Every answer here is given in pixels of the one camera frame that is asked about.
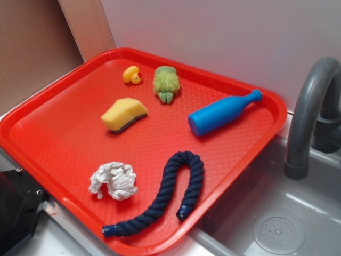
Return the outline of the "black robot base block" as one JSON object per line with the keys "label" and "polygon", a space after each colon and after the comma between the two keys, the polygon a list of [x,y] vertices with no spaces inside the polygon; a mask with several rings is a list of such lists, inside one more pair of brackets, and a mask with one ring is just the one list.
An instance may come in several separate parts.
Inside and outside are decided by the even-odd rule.
{"label": "black robot base block", "polygon": [[33,238],[46,196],[27,171],[1,172],[1,255]]}

